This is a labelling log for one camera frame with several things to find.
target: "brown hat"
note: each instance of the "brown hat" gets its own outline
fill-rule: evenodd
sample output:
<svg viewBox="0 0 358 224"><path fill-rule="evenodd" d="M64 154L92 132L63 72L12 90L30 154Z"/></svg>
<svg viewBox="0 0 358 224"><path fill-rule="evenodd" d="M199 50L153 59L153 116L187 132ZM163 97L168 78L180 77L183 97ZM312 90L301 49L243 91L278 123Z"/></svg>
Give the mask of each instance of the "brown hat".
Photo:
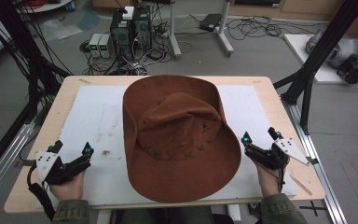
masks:
<svg viewBox="0 0 358 224"><path fill-rule="evenodd" d="M240 166L239 140L208 81L168 75L135 81L124 93L123 126L130 182L150 200L207 197Z"/></svg>

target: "hat brim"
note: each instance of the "hat brim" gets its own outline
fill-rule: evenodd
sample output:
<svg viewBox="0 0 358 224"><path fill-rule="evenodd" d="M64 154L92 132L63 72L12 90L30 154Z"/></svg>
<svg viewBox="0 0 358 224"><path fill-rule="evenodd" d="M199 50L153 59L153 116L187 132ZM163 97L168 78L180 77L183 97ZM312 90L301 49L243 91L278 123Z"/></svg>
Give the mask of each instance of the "hat brim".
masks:
<svg viewBox="0 0 358 224"><path fill-rule="evenodd" d="M197 158L175 162L155 160L136 142L137 118L155 100L175 92L185 92L213 106L221 115L222 127L210 149ZM193 77L146 77L129 86L123 102L129 179L141 195L161 203L191 202L214 194L237 173L241 148L226 124L214 84Z"/></svg>

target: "white desk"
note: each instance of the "white desk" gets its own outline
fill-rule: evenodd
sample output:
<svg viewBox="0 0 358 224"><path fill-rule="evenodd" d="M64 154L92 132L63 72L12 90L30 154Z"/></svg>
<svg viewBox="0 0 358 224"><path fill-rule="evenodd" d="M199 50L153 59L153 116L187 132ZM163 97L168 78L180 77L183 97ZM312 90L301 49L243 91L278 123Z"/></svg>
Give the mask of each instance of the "white desk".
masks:
<svg viewBox="0 0 358 224"><path fill-rule="evenodd" d="M29 154L28 160L33 160L37 150L46 150L48 146L54 144L60 138L62 127L68 118L73 107L76 94L81 86L107 86L107 85L129 85L133 81L143 77L68 77L62 84L53 106L48 112L48 116L43 124L39 135L37 136L34 146ZM282 106L282 102L273 88L271 81L266 77L199 77L211 81L216 85L251 85L255 88L261 101L261 105L266 113L269 124L276 130L279 130L284 136L293 137L296 144L305 152L301 142L296 135L296 131ZM296 196L291 200L321 200L324 198L324 189L312 166L305 166L296 160L290 160L287 166L288 173L295 180ZM23 167L21 173L10 192L5 204L5 211L8 213L29 213L42 212L36 208L36 197L28 190L26 176L29 167ZM32 182L37 181L37 173L32 176ZM225 203L256 203L261 198L231 199ZM213 202L199 202L186 204L168 204L168 206L185 206L213 204ZM139 207L156 207L167 204L151 203L142 204ZM94 209L119 209L137 207L136 204L115 204L95 206Z"/></svg>

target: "computer equipment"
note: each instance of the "computer equipment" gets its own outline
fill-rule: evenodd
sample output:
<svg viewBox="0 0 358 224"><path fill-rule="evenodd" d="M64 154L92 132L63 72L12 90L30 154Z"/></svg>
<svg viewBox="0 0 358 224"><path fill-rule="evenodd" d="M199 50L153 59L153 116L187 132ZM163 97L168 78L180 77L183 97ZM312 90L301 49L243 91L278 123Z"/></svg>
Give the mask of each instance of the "computer equipment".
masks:
<svg viewBox="0 0 358 224"><path fill-rule="evenodd" d="M124 7L124 10L125 12L123 13L123 19L126 21L132 20L135 7Z"/></svg>
<svg viewBox="0 0 358 224"><path fill-rule="evenodd" d="M112 38L109 34L103 34L100 42L98 43L98 49L102 58L110 58L113 54Z"/></svg>
<svg viewBox="0 0 358 224"><path fill-rule="evenodd" d="M115 54L119 53L128 60L133 59L132 43L135 38L134 24L126 21L122 16L123 12L116 11L110 25L110 33L114 42Z"/></svg>
<svg viewBox="0 0 358 224"><path fill-rule="evenodd" d="M89 41L89 50L94 58L101 57L100 50L98 49L98 43L100 42L101 36L101 34L94 34Z"/></svg>
<svg viewBox="0 0 358 224"><path fill-rule="evenodd" d="M150 6L137 8L133 19L135 23L135 33L138 39L138 49L152 49Z"/></svg>
<svg viewBox="0 0 358 224"><path fill-rule="evenodd" d="M212 32L222 19L222 14L208 14L200 24L201 30Z"/></svg>

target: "sleeve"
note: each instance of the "sleeve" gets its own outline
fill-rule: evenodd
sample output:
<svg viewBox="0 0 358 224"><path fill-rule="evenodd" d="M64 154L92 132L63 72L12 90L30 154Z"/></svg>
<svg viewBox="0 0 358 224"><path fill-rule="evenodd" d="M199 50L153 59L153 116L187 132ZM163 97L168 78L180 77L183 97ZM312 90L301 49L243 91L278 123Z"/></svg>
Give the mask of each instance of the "sleeve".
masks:
<svg viewBox="0 0 358 224"><path fill-rule="evenodd" d="M58 204L53 224L89 224L89 202L85 200L69 200Z"/></svg>
<svg viewBox="0 0 358 224"><path fill-rule="evenodd" d="M263 224L308 223L285 194L277 194L264 198L261 201L261 217Z"/></svg>

